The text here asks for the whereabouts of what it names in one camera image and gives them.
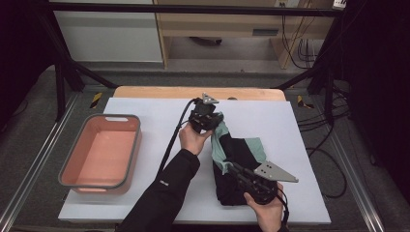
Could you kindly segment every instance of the black sleeve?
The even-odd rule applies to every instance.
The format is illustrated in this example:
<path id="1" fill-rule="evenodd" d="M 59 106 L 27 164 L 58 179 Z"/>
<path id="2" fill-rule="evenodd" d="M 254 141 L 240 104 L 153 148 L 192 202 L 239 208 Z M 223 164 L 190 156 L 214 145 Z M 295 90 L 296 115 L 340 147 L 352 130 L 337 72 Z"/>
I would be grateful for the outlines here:
<path id="1" fill-rule="evenodd" d="M 116 231 L 170 231 L 198 168 L 198 157 L 182 149 L 144 191 Z"/>
<path id="2" fill-rule="evenodd" d="M 278 232 L 289 232 L 289 228 L 287 228 L 286 224 L 282 222 Z"/>

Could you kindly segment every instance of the hand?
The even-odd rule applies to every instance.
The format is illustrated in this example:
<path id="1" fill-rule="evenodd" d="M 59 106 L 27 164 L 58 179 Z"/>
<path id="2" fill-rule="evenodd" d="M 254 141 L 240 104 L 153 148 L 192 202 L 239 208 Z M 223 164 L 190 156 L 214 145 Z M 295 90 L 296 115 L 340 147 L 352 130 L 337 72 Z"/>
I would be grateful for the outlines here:
<path id="1" fill-rule="evenodd" d="M 278 188 L 283 189 L 283 185 L 278 183 Z M 281 218 L 283 212 L 283 205 L 277 197 L 266 205 L 257 204 L 249 193 L 244 193 L 248 205 L 255 211 L 257 222 L 263 232 L 278 232 L 281 227 Z"/>
<path id="2" fill-rule="evenodd" d="M 193 130 L 192 125 L 187 123 L 187 125 L 179 131 L 181 148 L 187 149 L 194 155 L 199 155 L 204 147 L 205 140 L 211 136 L 212 133 L 212 130 L 208 130 L 204 133 L 197 133 Z"/>

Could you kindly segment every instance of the white wall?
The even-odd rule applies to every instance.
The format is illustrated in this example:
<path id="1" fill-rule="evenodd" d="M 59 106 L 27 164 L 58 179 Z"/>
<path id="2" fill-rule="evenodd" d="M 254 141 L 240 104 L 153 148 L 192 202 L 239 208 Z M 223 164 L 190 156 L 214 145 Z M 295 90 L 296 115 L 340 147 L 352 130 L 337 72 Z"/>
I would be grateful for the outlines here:
<path id="1" fill-rule="evenodd" d="M 152 0 L 51 0 L 152 4 Z M 76 61 L 162 62 L 154 14 L 55 12 Z"/>

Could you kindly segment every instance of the person's arm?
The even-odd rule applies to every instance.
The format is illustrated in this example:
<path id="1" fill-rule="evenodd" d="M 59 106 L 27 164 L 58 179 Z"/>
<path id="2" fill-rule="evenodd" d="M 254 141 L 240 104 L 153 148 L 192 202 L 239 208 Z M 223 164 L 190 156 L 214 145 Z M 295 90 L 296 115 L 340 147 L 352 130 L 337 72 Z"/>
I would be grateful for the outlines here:
<path id="1" fill-rule="evenodd" d="M 278 183 L 278 188 L 283 190 L 283 185 Z M 283 212 L 283 205 L 277 197 L 266 205 L 257 204 L 249 193 L 244 193 L 248 205 L 253 208 L 256 213 L 257 222 L 263 232 L 278 232 L 288 231 L 286 225 L 282 225 L 281 218 Z"/>
<path id="2" fill-rule="evenodd" d="M 169 231 L 184 203 L 190 180 L 199 168 L 198 155 L 212 134 L 180 130 L 181 151 L 149 186 L 117 228 L 117 232 Z"/>

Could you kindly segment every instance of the teal fabric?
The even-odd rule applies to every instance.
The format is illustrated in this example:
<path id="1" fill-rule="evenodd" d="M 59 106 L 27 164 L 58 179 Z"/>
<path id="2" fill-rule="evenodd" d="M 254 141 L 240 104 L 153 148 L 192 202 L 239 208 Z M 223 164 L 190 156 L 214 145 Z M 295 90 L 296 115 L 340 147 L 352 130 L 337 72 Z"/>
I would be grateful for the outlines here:
<path id="1" fill-rule="evenodd" d="M 226 126 L 226 124 L 222 121 L 220 122 L 220 124 L 211 136 L 212 159 L 214 160 L 218 168 L 222 171 L 222 175 L 228 172 L 227 164 L 229 162 L 225 161 L 226 154 L 223 151 L 222 146 L 220 145 L 220 137 L 227 133 L 229 133 L 229 129 Z M 245 138 L 245 141 L 253 156 L 255 157 L 256 161 L 263 162 L 266 160 L 266 154 L 263 149 L 263 145 L 260 138 Z"/>
<path id="2" fill-rule="evenodd" d="M 266 161 L 265 150 L 263 149 L 262 141 L 260 140 L 260 138 L 245 138 L 245 141 L 247 142 L 248 147 L 257 162 Z"/>
<path id="3" fill-rule="evenodd" d="M 226 154 L 220 145 L 220 137 L 224 134 L 229 133 L 228 127 L 225 122 L 220 122 L 218 127 L 215 129 L 214 133 L 211 135 L 211 144 L 212 144 L 212 159 L 215 164 L 222 170 L 222 174 L 227 172 L 228 162 L 224 162 L 226 159 Z"/>

